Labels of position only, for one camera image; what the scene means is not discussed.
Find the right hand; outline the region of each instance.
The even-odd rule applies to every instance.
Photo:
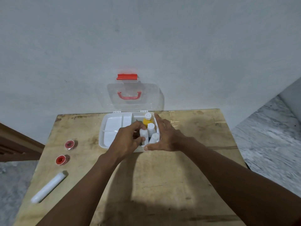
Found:
[[[144,147],[144,150],[163,150],[168,152],[181,150],[181,143],[188,137],[186,137],[180,130],[176,130],[169,120],[162,120],[158,114],[155,114],[155,118],[160,130],[160,141],[157,143],[147,144]]]

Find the wooden table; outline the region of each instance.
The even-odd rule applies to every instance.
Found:
[[[219,109],[158,112],[176,129],[245,166]],[[15,226],[36,225],[40,219],[90,170],[106,151],[98,145],[105,114],[58,115]],[[66,151],[64,144],[78,146]],[[71,160],[57,166],[55,159]],[[57,173],[63,180],[41,203],[30,199]],[[101,197],[91,225],[244,225],[214,190],[202,172],[181,152],[133,153],[119,164]]]

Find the red handle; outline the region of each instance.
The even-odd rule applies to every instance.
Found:
[[[141,91],[138,91],[137,93],[138,93],[137,97],[124,97],[124,96],[122,96],[121,92],[117,92],[118,96],[123,100],[136,100],[136,99],[139,99],[140,96],[141,96]]]

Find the clear plastic lid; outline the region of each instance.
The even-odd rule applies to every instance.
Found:
[[[152,79],[137,74],[118,74],[117,79],[104,79],[96,84],[101,106],[108,112],[115,110],[155,110],[159,103],[159,87]]]

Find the red latch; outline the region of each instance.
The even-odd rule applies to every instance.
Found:
[[[118,74],[118,77],[116,80],[137,80],[137,74],[131,73],[131,74],[125,74],[121,73]]]

